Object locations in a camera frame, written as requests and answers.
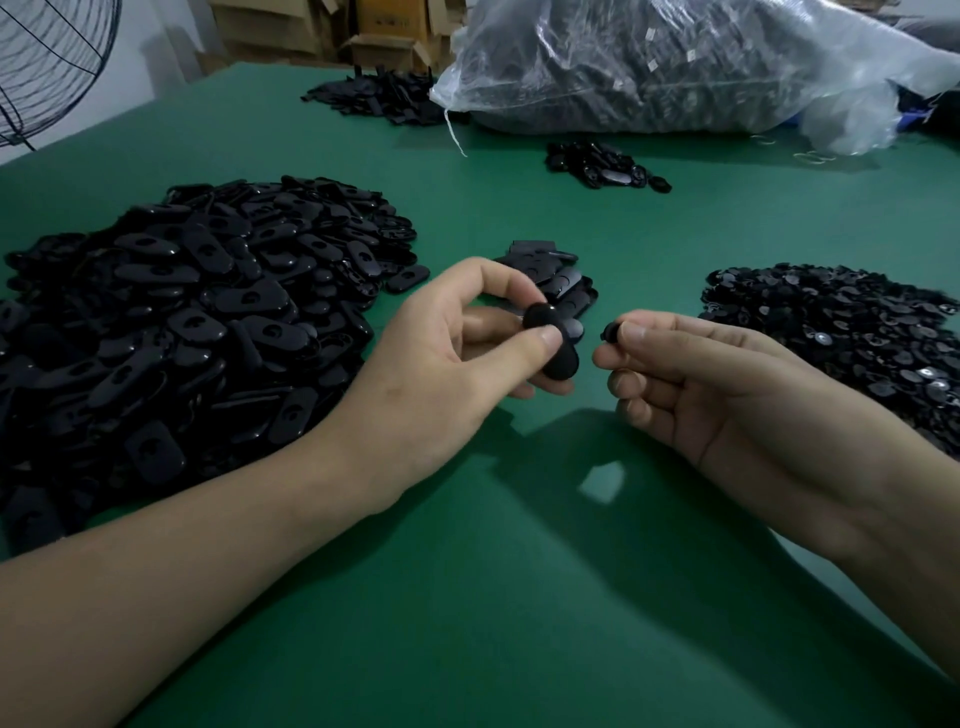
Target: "person's left hand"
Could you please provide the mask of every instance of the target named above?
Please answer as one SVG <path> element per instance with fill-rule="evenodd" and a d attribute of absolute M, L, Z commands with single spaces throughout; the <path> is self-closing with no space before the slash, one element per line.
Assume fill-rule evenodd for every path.
<path fill-rule="evenodd" d="M 291 446 L 321 468 L 332 459 L 361 517 L 435 473 L 504 397 L 573 389 L 539 374 L 563 341 L 556 327 L 523 330 L 508 311 L 470 306 L 481 293 L 518 308 L 544 301 L 505 265 L 454 265 L 403 303 L 340 404 Z"/>

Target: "clear plastic bag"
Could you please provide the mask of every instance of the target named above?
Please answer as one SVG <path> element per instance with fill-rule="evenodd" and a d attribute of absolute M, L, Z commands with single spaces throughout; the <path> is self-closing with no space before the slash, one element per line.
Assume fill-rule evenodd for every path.
<path fill-rule="evenodd" d="M 480 0 L 431 98 L 510 133 L 765 132 L 814 148 L 896 132 L 893 84 L 960 82 L 960 56 L 825 0 Z"/>

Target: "person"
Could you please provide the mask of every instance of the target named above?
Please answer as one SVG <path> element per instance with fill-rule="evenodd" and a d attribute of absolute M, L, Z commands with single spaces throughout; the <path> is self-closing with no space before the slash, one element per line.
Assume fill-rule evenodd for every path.
<path fill-rule="evenodd" d="M 287 448 L 0 565 L 9 725 L 110 725 L 283 573 L 393 505 L 462 448 L 562 343 L 481 293 L 543 301 L 489 260 L 411 295 L 337 408 Z M 837 564 L 960 676 L 960 472 L 879 404 L 762 334 L 621 315 L 610 370 L 625 421 L 786 538 Z M 369 457 L 375 452 L 376 457 Z"/>

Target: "fan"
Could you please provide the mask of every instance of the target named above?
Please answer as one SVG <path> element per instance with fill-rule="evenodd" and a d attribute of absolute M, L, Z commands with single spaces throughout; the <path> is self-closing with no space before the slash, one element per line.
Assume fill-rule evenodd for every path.
<path fill-rule="evenodd" d="M 107 65 L 121 0 L 0 0 L 0 147 L 26 144 Z"/>

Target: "table surface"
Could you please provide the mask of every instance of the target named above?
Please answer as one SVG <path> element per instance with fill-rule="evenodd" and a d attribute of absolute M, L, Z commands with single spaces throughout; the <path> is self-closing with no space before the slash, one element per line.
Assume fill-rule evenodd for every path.
<path fill-rule="evenodd" d="M 943 725 L 958 695 L 668 450 L 588 364 L 616 314 L 698 312 L 713 269 L 845 264 L 960 294 L 955 148 L 821 165 L 792 134 L 619 137 L 674 185 L 582 187 L 544 140 L 397 128 L 300 95 L 336 71 L 238 65 L 0 168 L 0 251 L 108 225 L 168 185 L 323 175 L 382 190 L 433 271 L 514 239 L 600 292 L 576 393 L 507 402 L 400 504 L 281 580 L 132 726 Z M 370 312 L 380 330 L 399 300 Z M 835 579 L 828 567 L 818 575 Z M 840 584 L 841 592 L 846 589 Z"/>

